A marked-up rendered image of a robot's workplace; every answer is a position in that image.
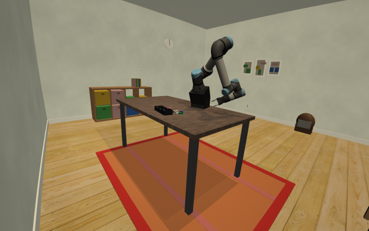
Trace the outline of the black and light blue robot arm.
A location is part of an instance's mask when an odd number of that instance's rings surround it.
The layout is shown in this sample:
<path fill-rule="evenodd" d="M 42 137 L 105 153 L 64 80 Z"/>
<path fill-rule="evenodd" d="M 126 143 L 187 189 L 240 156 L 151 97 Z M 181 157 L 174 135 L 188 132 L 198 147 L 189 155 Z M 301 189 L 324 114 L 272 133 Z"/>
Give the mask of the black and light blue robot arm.
<path fill-rule="evenodd" d="M 233 91 L 234 98 L 240 98 L 245 96 L 244 89 L 241 88 L 239 80 L 233 79 L 229 81 L 228 74 L 223 61 L 223 55 L 227 53 L 229 49 L 233 47 L 233 40 L 229 36 L 225 36 L 219 40 L 216 40 L 211 46 L 211 57 L 207 64 L 200 69 L 197 68 L 191 72 L 193 82 L 193 92 L 201 93 L 205 91 L 205 85 L 203 79 L 213 73 L 213 67 L 216 65 L 219 78 L 222 84 L 222 94 L 228 96 Z M 230 83 L 231 82 L 231 83 Z"/>

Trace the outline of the black rack of bins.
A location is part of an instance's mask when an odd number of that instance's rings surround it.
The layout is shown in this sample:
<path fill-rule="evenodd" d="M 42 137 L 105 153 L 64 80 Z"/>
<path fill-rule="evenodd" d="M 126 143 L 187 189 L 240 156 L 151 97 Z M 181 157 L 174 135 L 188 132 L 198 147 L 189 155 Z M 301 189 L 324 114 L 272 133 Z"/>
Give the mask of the black rack of bins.
<path fill-rule="evenodd" d="M 173 114 L 172 109 L 166 108 L 164 106 L 154 106 L 154 110 L 158 111 L 159 113 L 163 114 L 164 116 Z"/>

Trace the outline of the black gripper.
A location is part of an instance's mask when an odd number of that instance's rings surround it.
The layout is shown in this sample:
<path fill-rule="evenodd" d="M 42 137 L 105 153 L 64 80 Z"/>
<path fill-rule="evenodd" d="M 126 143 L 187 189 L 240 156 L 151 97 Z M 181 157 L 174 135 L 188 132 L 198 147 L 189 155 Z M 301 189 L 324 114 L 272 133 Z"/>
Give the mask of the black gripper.
<path fill-rule="evenodd" d="M 231 100 L 235 100 L 235 98 L 234 98 L 233 93 L 230 93 L 228 96 L 222 96 L 222 97 L 216 98 L 215 100 L 217 100 L 218 105 L 221 105 L 221 104 L 229 102 Z M 213 100 L 213 101 L 215 101 L 215 100 Z"/>

